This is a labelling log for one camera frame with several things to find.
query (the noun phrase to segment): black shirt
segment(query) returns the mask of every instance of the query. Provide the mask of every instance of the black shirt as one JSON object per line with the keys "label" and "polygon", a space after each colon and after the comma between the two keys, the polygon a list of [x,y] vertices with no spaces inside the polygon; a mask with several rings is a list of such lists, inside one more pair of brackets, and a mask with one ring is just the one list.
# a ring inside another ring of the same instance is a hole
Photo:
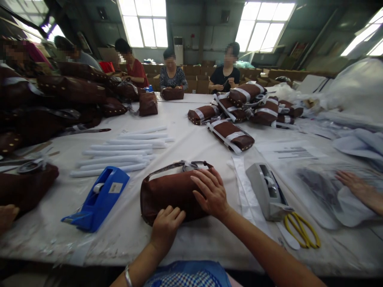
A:
{"label": "black shirt", "polygon": [[[231,74],[229,76],[224,76],[223,65],[222,65],[215,69],[214,73],[210,77],[210,81],[212,81],[212,83],[215,85],[223,85],[228,78],[234,78],[234,83],[239,84],[240,75],[241,73],[239,72],[239,70],[233,67],[233,71],[231,72]],[[215,94],[217,92],[229,92],[229,91],[230,91],[230,84],[229,84],[229,81],[227,81],[222,91],[214,90],[213,93]]]}

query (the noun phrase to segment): tape dispenser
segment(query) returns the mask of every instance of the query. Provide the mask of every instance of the tape dispenser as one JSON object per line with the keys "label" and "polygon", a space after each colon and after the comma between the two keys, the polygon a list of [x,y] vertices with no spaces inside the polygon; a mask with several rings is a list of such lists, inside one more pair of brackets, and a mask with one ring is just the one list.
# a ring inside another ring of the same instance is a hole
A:
{"label": "tape dispenser", "polygon": [[61,222],[76,225],[82,231],[97,231],[120,197],[129,178],[117,167],[106,167],[92,186],[81,211],[64,217]]}

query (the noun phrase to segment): scissors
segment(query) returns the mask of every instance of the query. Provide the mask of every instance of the scissors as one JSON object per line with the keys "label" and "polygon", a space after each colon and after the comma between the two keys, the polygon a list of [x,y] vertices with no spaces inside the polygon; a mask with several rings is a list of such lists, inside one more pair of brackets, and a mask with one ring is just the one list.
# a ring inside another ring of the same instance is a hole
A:
{"label": "scissors", "polygon": [[[295,230],[298,231],[299,235],[303,238],[304,240],[304,243],[302,243],[301,241],[299,241],[295,235],[291,232],[291,229],[290,229],[290,226],[288,224],[288,222],[290,221],[290,223],[292,224],[292,226],[294,226]],[[306,230],[304,229],[303,227],[303,224],[306,225],[310,231],[312,232],[312,234],[314,235],[314,238],[315,238],[315,243],[312,243],[312,241],[310,240],[310,237],[308,237],[307,235],[307,232]],[[317,248],[320,248],[321,246],[321,243],[320,243],[320,239],[318,237],[318,234],[316,233],[316,231],[314,230],[314,228],[310,225],[310,223],[308,223],[307,221],[305,221],[299,214],[297,214],[296,212],[293,212],[293,213],[290,213],[288,215],[286,215],[284,217],[284,226],[286,227],[287,231],[298,241],[299,245],[302,247],[302,248],[314,248],[314,249],[317,249]]]}

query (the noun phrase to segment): bracelet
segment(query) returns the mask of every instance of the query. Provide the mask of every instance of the bracelet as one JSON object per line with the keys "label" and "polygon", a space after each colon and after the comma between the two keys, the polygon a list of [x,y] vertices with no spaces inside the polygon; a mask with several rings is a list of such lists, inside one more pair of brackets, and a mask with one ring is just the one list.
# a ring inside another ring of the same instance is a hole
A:
{"label": "bracelet", "polygon": [[129,277],[129,265],[127,265],[125,268],[125,279],[126,279],[126,284],[128,285],[128,287],[133,287],[132,281],[130,280],[130,277]]}

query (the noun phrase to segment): white table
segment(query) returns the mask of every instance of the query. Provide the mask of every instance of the white table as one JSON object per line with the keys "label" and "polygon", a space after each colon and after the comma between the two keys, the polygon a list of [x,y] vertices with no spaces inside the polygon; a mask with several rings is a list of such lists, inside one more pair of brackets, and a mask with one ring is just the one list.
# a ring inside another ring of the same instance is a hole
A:
{"label": "white table", "polygon": [[[60,175],[39,206],[23,216],[0,239],[0,256],[51,263],[77,265],[126,265],[144,248],[150,238],[151,227],[140,217],[141,182],[150,172],[174,161],[205,160],[222,175],[230,205],[237,211],[238,187],[233,170],[227,165],[232,153],[205,126],[195,126],[186,117],[212,100],[211,95],[186,94],[184,100],[159,102],[158,115],[144,118],[129,113],[104,119],[97,128],[111,128],[110,132],[78,134],[53,139],[60,151],[53,157]],[[97,177],[73,179],[69,172],[75,162],[85,159],[81,152],[91,144],[102,144],[115,138],[122,130],[135,131],[167,125],[167,132],[176,142],[168,149],[156,150],[157,158],[144,170],[130,174],[131,179],[118,202],[97,233],[86,234],[60,220],[76,211],[84,202]],[[243,123],[241,127],[254,136],[256,142],[285,138],[309,140],[324,153],[351,159],[335,151],[330,141],[295,131],[273,129]],[[244,153],[256,161],[264,161],[255,147]],[[287,250],[310,267],[317,275],[365,276],[381,275],[383,271],[383,241],[368,226],[328,231],[320,228],[294,193],[280,181],[289,204],[317,231],[322,247],[318,250]],[[281,237],[274,223],[268,223],[275,238]],[[262,272],[244,245],[218,220],[209,216],[184,224],[162,264],[175,260],[215,260],[225,268]]]}

